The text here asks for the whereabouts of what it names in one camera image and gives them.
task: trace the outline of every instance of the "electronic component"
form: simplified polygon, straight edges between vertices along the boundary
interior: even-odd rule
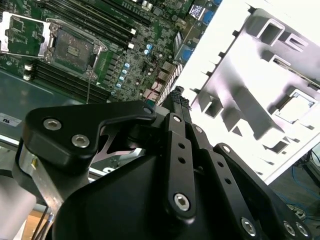
[[[199,5],[192,5],[189,14],[194,17],[196,20],[199,20],[205,12],[205,8]]]
[[[167,81],[169,79],[170,75],[165,73],[164,71],[159,72],[158,78]]]
[[[29,56],[34,58],[44,58],[45,51],[47,50],[50,38],[50,23],[45,21],[39,21],[32,19],[30,17],[3,12],[2,13],[2,22],[0,22],[0,51],[3,54],[17,55],[17,56]],[[34,28],[40,28],[41,31],[33,34]],[[14,29],[17,29],[20,39],[16,38],[16,32]],[[19,48],[21,42],[25,42],[24,49]],[[38,44],[36,49],[39,49],[37,53],[30,54],[27,52],[21,53],[21,51],[26,51],[27,49],[33,49],[34,44]]]
[[[97,80],[96,67],[102,52],[108,51],[107,46],[94,36],[59,19],[49,18],[47,21],[50,22],[51,44],[44,53],[46,62],[68,69],[80,77]]]
[[[112,101],[143,100],[158,76],[166,82],[175,64],[187,62],[185,50],[193,51],[206,29],[195,26],[195,17],[207,21],[206,11],[215,7],[208,5],[201,0],[12,0],[0,23],[1,47],[8,42],[0,65],[22,79],[21,70],[32,71],[33,84],[78,101],[103,102],[111,92]],[[29,66],[24,56],[40,61]],[[52,75],[44,66],[51,66]]]
[[[158,7],[155,7],[154,10],[153,10],[153,14],[156,15],[156,16],[160,16],[162,13],[162,10]]]
[[[212,18],[214,17],[215,13],[213,11],[206,11],[203,15],[202,22],[206,25],[208,25]]]
[[[163,66],[161,68],[163,70],[166,70],[167,72],[171,73],[176,68],[176,66],[166,61],[166,62],[164,62]]]

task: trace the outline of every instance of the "chip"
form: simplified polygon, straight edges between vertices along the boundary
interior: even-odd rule
[[[64,30],[59,30],[53,61],[77,72],[84,73],[88,68],[93,48],[93,44],[79,39]]]

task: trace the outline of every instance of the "black metal bracket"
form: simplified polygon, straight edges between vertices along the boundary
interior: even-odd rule
[[[77,174],[87,170],[97,154],[102,127],[115,123],[122,127],[150,124],[156,116],[142,101],[39,108],[26,116],[22,139],[25,147],[38,158]],[[47,119],[58,120],[61,128],[45,128]],[[87,137],[86,148],[72,144],[72,138],[77,135]]]
[[[34,171],[24,172],[55,213],[60,209],[53,239],[100,239],[106,229],[117,231],[110,239],[312,239],[231,147],[210,145],[178,91],[163,105],[163,115],[140,101],[42,108],[27,115],[20,144],[29,160],[36,158],[21,169],[32,164]],[[48,119],[54,119],[52,126],[45,125]],[[75,144],[77,135],[86,142]],[[145,148],[146,156],[88,184],[92,161],[134,148]],[[155,218],[161,234],[149,228]],[[70,222],[76,224],[65,230]]]
[[[225,159],[247,205],[270,239],[312,239],[306,224],[224,143],[213,150]]]

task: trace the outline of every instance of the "sticker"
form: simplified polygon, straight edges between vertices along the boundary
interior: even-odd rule
[[[6,115],[4,113],[0,113],[0,123],[7,124],[13,127],[18,126],[22,120],[14,118],[12,116]]]

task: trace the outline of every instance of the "capacitor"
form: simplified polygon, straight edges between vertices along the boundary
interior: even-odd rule
[[[31,80],[31,75],[23,75],[23,79],[26,81],[30,81]]]
[[[152,44],[147,44],[147,45],[146,45],[146,49],[148,49],[148,50],[151,50],[152,47],[153,47]]]
[[[27,70],[27,71],[31,71],[33,68],[32,64],[26,64],[24,65],[24,69]]]

